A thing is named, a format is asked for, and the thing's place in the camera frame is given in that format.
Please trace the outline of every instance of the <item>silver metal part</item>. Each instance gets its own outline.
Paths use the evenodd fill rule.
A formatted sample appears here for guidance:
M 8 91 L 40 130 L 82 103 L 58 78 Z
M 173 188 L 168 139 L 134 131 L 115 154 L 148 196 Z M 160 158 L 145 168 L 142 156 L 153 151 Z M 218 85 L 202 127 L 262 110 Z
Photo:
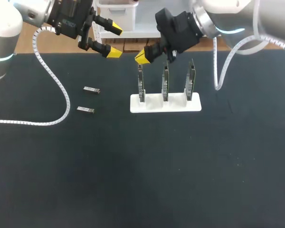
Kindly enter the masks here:
M 219 31 L 215 28 L 211 18 L 202 7 L 201 3 L 198 0 L 192 0 L 191 8 L 200 31 L 209 38 L 217 37 L 219 35 Z
M 84 107 L 78 107 L 77 110 L 79 111 L 83 111 L 83 112 L 86 112 L 86 113 L 92 113 L 94 114 L 95 113 L 95 109 L 92 109 L 92 108 L 84 108 Z
M 18 38 L 19 35 L 0 37 L 0 78 L 6 75 L 9 70 Z
M 9 0 L 21 13 L 23 21 L 36 27 L 41 27 L 47 21 L 54 0 Z
M 193 95 L 193 88 L 194 88 L 194 81 L 195 81 L 195 66 L 193 59 L 189 62 L 189 69 L 186 76 L 186 96 L 187 101 L 192 101 L 192 95 Z
M 91 87 L 84 87 L 84 90 L 92 92 L 94 94 L 100 94 L 100 89 L 95 89 L 95 88 L 91 88 Z
M 231 48 L 242 39 L 254 34 L 254 6 L 255 1 L 253 0 L 237 14 L 209 13 L 211 20 L 220 30 L 234 31 L 236 29 L 245 29 L 236 34 L 222 33 L 222 37 Z M 285 0 L 261 0 L 258 24 L 260 34 L 267 34 L 285 40 Z M 251 42 L 244 45 L 241 50 L 254 48 L 257 45 L 260 45 L 259 41 Z
M 0 58 L 5 58 L 14 53 L 19 35 L 14 37 L 0 37 Z
M 145 99 L 145 89 L 144 89 L 144 83 L 143 83 L 143 66 L 138 65 L 138 94 L 139 99 L 141 102 L 144 102 Z
M 48 21 L 48 18 L 52 12 L 52 9 L 53 9 L 53 6 L 54 6 L 54 3 L 55 3 L 55 0 L 51 0 L 51 3 L 49 5 L 49 8 L 48 8 L 48 11 L 47 11 L 47 14 L 46 14 L 46 17 L 44 19 L 44 22 L 46 23 Z
M 164 65 L 162 74 L 162 97 L 163 101 L 169 100 L 169 67 L 168 62 Z

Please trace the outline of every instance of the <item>white shelf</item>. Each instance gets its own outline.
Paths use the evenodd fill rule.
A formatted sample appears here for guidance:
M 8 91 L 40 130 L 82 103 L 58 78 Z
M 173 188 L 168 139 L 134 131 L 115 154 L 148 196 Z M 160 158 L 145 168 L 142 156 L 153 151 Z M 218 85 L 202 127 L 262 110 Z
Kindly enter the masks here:
M 121 36 L 117 36 L 101 27 L 101 38 L 159 38 L 161 34 L 156 28 L 155 14 L 167 8 L 176 16 L 189 11 L 189 2 L 190 0 L 139 0 L 135 30 L 124 31 Z

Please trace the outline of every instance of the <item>white cable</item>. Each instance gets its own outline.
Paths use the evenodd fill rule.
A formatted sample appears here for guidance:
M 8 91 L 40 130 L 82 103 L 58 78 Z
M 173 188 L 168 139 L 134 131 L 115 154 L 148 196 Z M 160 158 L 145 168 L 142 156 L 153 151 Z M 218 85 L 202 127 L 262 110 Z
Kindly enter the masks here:
M 219 82 L 218 82 L 218 46 L 217 46 L 217 39 L 216 38 L 213 39 L 213 62 L 214 62 L 213 63 L 213 68 L 214 68 L 213 77 L 214 77 L 214 87 L 216 90 L 220 90 L 222 88 L 223 83 L 224 83 L 224 79 L 226 76 L 226 72 L 228 70 L 229 64 L 230 64 L 233 56 L 245 44 L 247 44 L 251 41 L 259 40 L 259 41 L 264 41 L 267 43 L 272 43 L 272 44 L 277 45 L 277 46 L 279 46 L 285 50 L 285 43 L 283 41 L 278 40 L 278 39 L 273 38 L 273 37 L 270 37 L 270 36 L 264 36 L 264 35 L 259 34 L 259 31 L 258 31 L 258 15 L 259 15 L 260 0 L 255 0 L 255 1 L 256 2 L 255 2 L 255 7 L 254 7 L 254 14 L 253 14 L 253 30 L 254 30 L 255 34 L 241 40 L 240 42 L 238 42 L 238 44 L 236 44 L 234 46 L 234 48 L 231 50 L 231 52 L 229 53 L 229 55 L 225 61 L 222 72 L 220 74 Z
M 4 124 L 10 124 L 11 123 L 11 124 L 33 125 L 33 126 L 52 126 L 52 125 L 55 125 L 55 124 L 62 122 L 70 112 L 71 103 L 70 103 L 70 98 L 68 97 L 68 94 L 66 92 L 66 89 L 63 87 L 63 85 L 60 83 L 60 81 L 54 75 L 54 73 L 50 70 L 50 68 L 45 64 L 45 62 L 41 58 L 41 56 L 38 52 L 38 49 L 37 49 L 37 37 L 39 36 L 39 34 L 41 32 L 44 32 L 44 31 L 48 31 L 48 32 L 52 32 L 52 33 L 56 32 L 55 28 L 53 28 L 53 27 L 41 27 L 41 28 L 37 29 L 37 31 L 33 35 L 33 50 L 34 50 L 34 53 L 35 53 L 38 61 L 42 64 L 42 66 L 49 73 L 49 75 L 54 79 L 54 81 L 57 83 L 57 85 L 61 89 L 63 95 L 65 96 L 66 105 L 67 105 L 66 111 L 62 117 L 60 117 L 59 119 L 52 121 L 52 122 L 38 123 L 38 122 L 29 122 L 29 121 L 20 121 L 20 120 L 0 120 L 0 124 L 3 124 L 3 123 Z
M 256 38 L 260 38 L 260 34 L 258 32 L 258 17 L 260 12 L 260 2 L 261 0 L 255 0 L 255 7 L 253 9 L 253 33 L 255 34 Z

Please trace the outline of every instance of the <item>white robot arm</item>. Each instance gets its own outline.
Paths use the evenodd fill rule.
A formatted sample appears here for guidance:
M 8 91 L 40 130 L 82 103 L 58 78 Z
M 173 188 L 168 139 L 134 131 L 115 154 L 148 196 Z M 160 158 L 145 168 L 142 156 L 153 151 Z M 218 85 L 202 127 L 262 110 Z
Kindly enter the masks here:
M 199 43 L 202 36 L 222 35 L 233 48 L 239 41 L 259 34 L 285 41 L 285 0 L 192 0 L 192 12 L 173 17 L 167 9 L 156 14 L 161 41 L 136 57 L 139 64 L 151 63 L 162 53 L 173 62 L 177 53 Z M 245 44 L 238 54 L 252 54 L 263 49 L 267 42 Z
M 102 45 L 88 37 L 94 21 L 105 30 L 120 35 L 122 29 L 110 19 L 96 14 L 93 0 L 0 0 L 0 79 L 5 76 L 21 32 L 23 21 L 40 28 L 50 24 L 57 35 L 76 39 L 78 47 L 89 48 L 104 57 L 120 57 L 121 51 Z

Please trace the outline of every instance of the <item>small metal module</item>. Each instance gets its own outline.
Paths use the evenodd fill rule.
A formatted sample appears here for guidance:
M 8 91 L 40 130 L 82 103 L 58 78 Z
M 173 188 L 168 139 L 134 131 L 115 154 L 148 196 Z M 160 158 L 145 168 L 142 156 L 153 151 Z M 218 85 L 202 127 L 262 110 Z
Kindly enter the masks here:
M 84 107 L 78 107 L 77 110 L 79 111 L 83 111 L 83 112 L 86 112 L 86 113 L 92 113 L 94 114 L 95 112 L 95 109 L 92 109 L 92 108 L 84 108 Z
M 95 89 L 95 88 L 91 88 L 91 87 L 84 87 L 84 90 L 92 92 L 93 94 L 100 94 L 100 89 Z

